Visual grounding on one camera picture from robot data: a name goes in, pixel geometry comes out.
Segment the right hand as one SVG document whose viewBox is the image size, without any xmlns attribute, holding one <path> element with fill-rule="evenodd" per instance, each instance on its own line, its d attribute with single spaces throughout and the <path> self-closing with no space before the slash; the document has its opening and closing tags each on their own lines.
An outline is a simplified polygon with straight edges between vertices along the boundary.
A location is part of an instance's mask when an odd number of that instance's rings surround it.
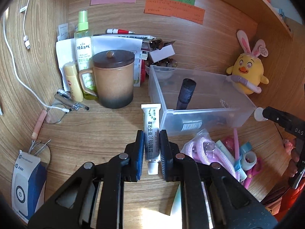
<svg viewBox="0 0 305 229">
<path fill-rule="evenodd" d="M 299 161 L 299 154 L 296 151 L 296 139 L 290 141 L 289 139 L 285 139 L 284 141 L 285 149 L 290 150 L 291 159 L 288 163 L 288 167 L 286 169 L 286 174 L 289 177 L 294 177 L 297 173 L 297 162 Z"/>
</svg>

